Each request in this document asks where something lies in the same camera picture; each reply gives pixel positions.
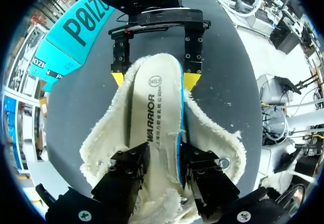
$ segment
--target shoe insole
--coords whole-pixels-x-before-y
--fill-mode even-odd
[[[179,148],[183,116],[183,76],[169,54],[147,59],[137,71],[131,116],[130,148],[150,143],[149,178],[152,198],[180,183]]]

